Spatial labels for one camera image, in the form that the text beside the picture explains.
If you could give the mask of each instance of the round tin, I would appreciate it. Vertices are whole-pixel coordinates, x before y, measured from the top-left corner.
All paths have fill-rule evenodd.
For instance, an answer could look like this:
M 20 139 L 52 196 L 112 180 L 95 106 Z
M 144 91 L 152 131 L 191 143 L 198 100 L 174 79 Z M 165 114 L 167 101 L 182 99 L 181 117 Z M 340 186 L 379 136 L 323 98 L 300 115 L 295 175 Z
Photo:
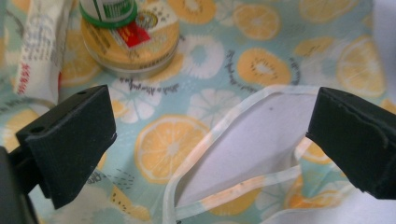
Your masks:
M 150 77 L 177 51 L 177 16 L 164 2 L 139 8 L 135 21 L 118 29 L 96 27 L 81 20 L 81 32 L 91 56 L 118 77 Z
M 104 28 L 118 28 L 136 18 L 134 0 L 79 0 L 79 10 L 88 22 Z

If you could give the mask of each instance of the lemon slice print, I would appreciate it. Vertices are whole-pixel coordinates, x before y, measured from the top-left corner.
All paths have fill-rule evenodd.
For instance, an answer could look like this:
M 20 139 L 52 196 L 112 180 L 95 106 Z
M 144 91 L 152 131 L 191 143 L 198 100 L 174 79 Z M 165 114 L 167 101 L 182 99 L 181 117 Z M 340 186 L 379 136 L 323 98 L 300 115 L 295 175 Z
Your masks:
M 38 115 L 31 109 L 22 110 L 22 112 L 14 115 L 7 123 L 3 131 L 4 147 L 7 151 L 14 150 L 20 144 L 15 137 L 15 133 L 24 126 L 28 125 L 33 120 L 37 119 Z
M 306 149 L 303 158 L 317 164 L 329 164 L 332 160 L 314 142 Z
M 137 136 L 134 160 L 143 177 L 165 184 L 208 129 L 200 121 L 178 115 L 160 117 Z
M 12 4 L 14 4 L 15 7 L 22 10 L 24 13 L 27 13 L 29 11 L 31 0 L 12 0 L 11 2 Z M 72 8 L 76 8 L 77 5 L 78 0 L 73 0 Z
M 46 222 L 41 217 L 38 217 L 37 219 L 38 219 L 38 224 L 46 224 Z
M 241 99 L 232 91 L 205 89 L 190 98 L 187 114 L 215 127 L 239 103 Z
M 96 165 L 96 168 L 98 170 L 101 171 L 103 169 L 103 167 L 105 166 L 106 158 L 107 158 L 107 152 L 103 154 L 102 158 L 99 160 L 98 164 Z
M 233 221 L 219 221 L 219 222 L 213 222 L 212 224 L 239 224 L 239 223 Z
M 302 194 L 303 178 L 297 177 L 285 200 L 285 208 L 321 208 L 335 206 L 341 202 L 340 193 L 336 190 L 325 190 L 318 195 L 307 198 Z
M 261 189 L 254 189 L 239 198 L 209 210 L 216 216 L 237 216 L 246 211 L 256 200 Z
M 301 16 L 313 23 L 326 23 L 348 13 L 359 0 L 300 0 Z
M 381 107 L 396 115 L 396 105 L 390 99 L 385 99 Z
M 24 13 L 27 13 L 29 10 L 31 0 L 12 0 L 12 4 L 18 9 L 22 10 Z
M 317 53 L 323 53 L 333 42 L 334 38 L 329 36 L 307 39 L 297 45 L 294 54 L 301 57 L 310 57 Z
M 5 59 L 5 54 L 6 54 L 6 40 L 3 37 L 0 37 L 0 69 L 5 67 L 6 59 Z
M 74 87 L 87 83 L 100 71 L 100 66 L 85 49 L 80 31 L 69 30 L 66 37 L 61 85 Z
M 168 4 L 182 20 L 193 24 L 208 23 L 216 13 L 213 0 L 168 0 Z
M 236 65 L 239 76 L 248 83 L 263 86 L 289 84 L 291 73 L 288 66 L 266 49 L 248 49 Z
M 274 38 L 281 27 L 276 10 L 265 5 L 242 5 L 233 12 L 233 21 L 247 37 L 257 40 Z
M 128 112 L 128 108 L 123 102 L 119 100 L 111 100 L 111 107 L 113 108 L 114 118 L 120 118 Z
M 373 13 L 370 13 L 363 19 L 363 24 L 366 25 L 368 28 L 373 29 L 374 27 L 374 19 L 373 19 Z
M 361 36 L 349 44 L 337 63 L 337 79 L 347 91 L 377 97 L 385 91 L 384 72 L 373 39 Z
M 149 210 L 141 205 L 134 205 L 131 200 L 117 187 L 113 188 L 111 192 L 110 201 L 114 203 L 122 212 L 128 214 L 130 217 L 141 221 L 149 221 Z

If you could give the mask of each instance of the bottle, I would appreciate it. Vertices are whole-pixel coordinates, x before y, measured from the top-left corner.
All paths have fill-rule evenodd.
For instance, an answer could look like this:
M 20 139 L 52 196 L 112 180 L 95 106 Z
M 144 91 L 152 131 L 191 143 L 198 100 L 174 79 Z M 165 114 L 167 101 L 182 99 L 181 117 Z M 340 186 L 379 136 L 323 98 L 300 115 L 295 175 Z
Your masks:
M 79 9 L 86 21 L 108 29 L 128 24 L 137 14 L 134 0 L 80 0 Z

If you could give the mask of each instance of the red label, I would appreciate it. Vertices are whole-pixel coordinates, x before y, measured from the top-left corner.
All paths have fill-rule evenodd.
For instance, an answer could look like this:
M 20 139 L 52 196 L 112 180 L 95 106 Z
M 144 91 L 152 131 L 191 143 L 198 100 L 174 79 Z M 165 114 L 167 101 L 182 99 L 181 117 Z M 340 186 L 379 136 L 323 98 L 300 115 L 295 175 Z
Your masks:
M 61 81 L 62 81 L 62 71 L 59 72 L 59 76 L 58 76 L 58 91 L 61 89 Z
M 27 63 L 21 63 L 21 77 L 20 84 L 18 85 L 18 94 L 24 94 L 26 85 L 29 82 L 30 66 Z
M 134 21 L 117 29 L 117 33 L 129 48 L 150 40 L 146 30 L 137 26 Z

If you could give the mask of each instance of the white flower print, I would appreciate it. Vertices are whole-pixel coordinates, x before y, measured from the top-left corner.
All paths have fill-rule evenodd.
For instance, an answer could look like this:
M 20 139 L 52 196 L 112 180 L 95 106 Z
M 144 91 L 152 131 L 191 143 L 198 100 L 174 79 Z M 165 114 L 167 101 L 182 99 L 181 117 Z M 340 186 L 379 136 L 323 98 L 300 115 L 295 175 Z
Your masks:
M 273 186 L 267 186 L 262 190 L 255 201 L 256 208 L 262 212 L 262 220 L 283 210 L 283 202 L 290 184 L 291 182 L 279 183 Z
M 155 90 L 157 84 L 135 82 L 138 90 L 131 90 L 129 81 L 116 80 L 109 88 L 112 102 L 117 102 L 119 107 L 113 110 L 115 116 L 120 115 L 120 120 L 125 123 L 136 123 L 141 119 L 150 118 L 155 107 L 160 103 L 162 95 Z
M 242 5 L 240 1 L 222 0 L 216 3 L 215 19 L 221 25 L 233 26 L 233 10 Z
M 300 66 L 302 82 L 315 86 L 339 88 L 338 81 L 334 77 L 334 69 L 346 45 L 346 41 L 336 40 L 323 53 L 304 58 Z
M 214 127 L 240 102 L 241 99 L 232 91 L 206 89 L 191 97 L 187 114 Z
M 224 47 L 211 35 L 187 35 L 179 51 L 185 56 L 181 71 L 200 79 L 217 74 L 224 61 Z

